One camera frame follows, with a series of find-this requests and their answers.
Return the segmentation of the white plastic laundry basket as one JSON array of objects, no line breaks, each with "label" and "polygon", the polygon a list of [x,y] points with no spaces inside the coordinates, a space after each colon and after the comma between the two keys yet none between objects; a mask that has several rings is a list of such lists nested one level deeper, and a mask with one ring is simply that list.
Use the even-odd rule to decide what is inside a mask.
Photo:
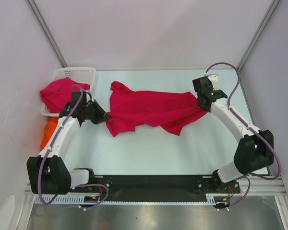
[{"label": "white plastic laundry basket", "polygon": [[[91,92],[93,90],[95,74],[96,74],[96,70],[90,67],[61,68],[54,72],[51,82],[58,80],[58,79],[70,78],[75,82],[89,84],[90,89],[86,91]],[[72,87],[72,91],[78,92],[79,88]],[[44,103],[41,106],[40,112],[41,112],[41,115],[43,116],[51,116],[51,117],[59,116],[59,113],[50,113]]]}]

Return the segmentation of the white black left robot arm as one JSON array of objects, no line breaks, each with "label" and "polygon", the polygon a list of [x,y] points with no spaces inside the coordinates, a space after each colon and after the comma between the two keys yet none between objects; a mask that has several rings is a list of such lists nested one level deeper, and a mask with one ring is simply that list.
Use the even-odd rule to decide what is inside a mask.
[{"label": "white black left robot arm", "polygon": [[80,186],[85,191],[96,187],[89,168],[68,169],[64,159],[70,143],[85,121],[99,125],[110,119],[98,102],[86,91],[72,92],[72,98],[59,114],[58,124],[43,150],[29,157],[26,166],[34,194],[65,195]]}]

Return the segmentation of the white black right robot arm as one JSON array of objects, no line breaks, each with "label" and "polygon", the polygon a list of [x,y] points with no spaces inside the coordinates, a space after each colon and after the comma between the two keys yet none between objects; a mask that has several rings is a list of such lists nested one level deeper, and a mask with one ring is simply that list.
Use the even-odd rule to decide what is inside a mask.
[{"label": "white black right robot arm", "polygon": [[238,143],[233,161],[212,174],[212,188],[224,192],[229,182],[274,163],[273,134],[248,122],[230,103],[230,96],[217,89],[217,75],[192,81],[199,108],[212,113],[232,133]]}]

